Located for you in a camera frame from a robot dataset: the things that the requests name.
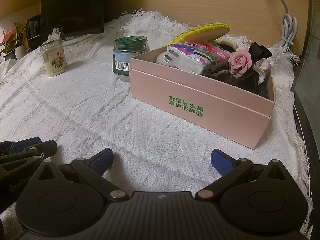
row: potted plant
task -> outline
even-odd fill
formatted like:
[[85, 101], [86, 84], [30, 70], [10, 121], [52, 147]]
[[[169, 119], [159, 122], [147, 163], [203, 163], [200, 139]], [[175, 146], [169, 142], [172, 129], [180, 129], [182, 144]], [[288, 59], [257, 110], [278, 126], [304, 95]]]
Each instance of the potted plant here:
[[4, 48], [0, 50], [0, 56], [1, 53], [5, 53], [4, 60], [8, 60], [10, 58], [16, 58], [16, 55], [14, 53], [14, 49], [16, 48], [16, 41], [15, 41], [15, 32], [13, 30], [9, 31], [7, 34], [4, 34], [3, 32], [3, 40], [0, 41], [0, 46], [4, 45]]
[[25, 30], [27, 27], [27, 22], [26, 21], [26, 25], [24, 26], [24, 29], [21, 31], [20, 29], [20, 24], [19, 22], [14, 22], [14, 28], [15, 28], [15, 54], [16, 54], [16, 58], [17, 60], [20, 60], [21, 58], [23, 58], [26, 54], [27, 54], [27, 49], [23, 44], [23, 40], [24, 40], [24, 34], [25, 34]]

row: yellow sponge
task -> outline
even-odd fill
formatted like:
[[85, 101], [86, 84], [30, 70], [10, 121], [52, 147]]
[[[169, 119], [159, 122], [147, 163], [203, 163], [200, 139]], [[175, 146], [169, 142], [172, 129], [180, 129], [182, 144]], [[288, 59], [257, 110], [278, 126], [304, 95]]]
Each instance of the yellow sponge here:
[[230, 26], [222, 22], [199, 25], [175, 37], [171, 44], [195, 41], [214, 41], [227, 34], [228, 31], [230, 31]]

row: barcode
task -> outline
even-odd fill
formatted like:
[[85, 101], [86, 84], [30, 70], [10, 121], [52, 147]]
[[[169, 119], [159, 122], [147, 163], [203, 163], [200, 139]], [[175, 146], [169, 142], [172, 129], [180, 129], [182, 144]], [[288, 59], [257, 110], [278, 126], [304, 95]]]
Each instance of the barcode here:
[[125, 63], [125, 62], [116, 62], [116, 69], [118, 70], [124, 70], [124, 71], [129, 71], [130, 63]]

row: blue gripper pad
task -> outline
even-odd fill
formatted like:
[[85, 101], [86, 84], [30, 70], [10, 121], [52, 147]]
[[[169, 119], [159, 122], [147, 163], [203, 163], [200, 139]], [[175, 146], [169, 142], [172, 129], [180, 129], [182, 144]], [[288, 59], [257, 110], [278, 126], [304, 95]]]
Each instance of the blue gripper pad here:
[[31, 146], [34, 144], [38, 144], [38, 143], [42, 143], [42, 141], [40, 140], [39, 137], [34, 137], [34, 138], [26, 139], [23, 141], [14, 142], [14, 143], [12, 143], [12, 145], [9, 149], [9, 154], [23, 152], [25, 147], [28, 147], [28, 146]]
[[112, 163], [113, 151], [110, 148], [103, 149], [86, 161], [86, 164], [100, 176], [112, 166]]
[[224, 176], [238, 165], [238, 160], [235, 160], [219, 149], [214, 149], [211, 153], [211, 165]]

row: black screen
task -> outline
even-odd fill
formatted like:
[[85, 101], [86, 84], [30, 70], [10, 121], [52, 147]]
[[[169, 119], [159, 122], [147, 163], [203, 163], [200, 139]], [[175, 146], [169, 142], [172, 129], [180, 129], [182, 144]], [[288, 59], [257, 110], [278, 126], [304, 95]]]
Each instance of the black screen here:
[[103, 0], [41, 0], [42, 41], [54, 28], [61, 38], [103, 32]]

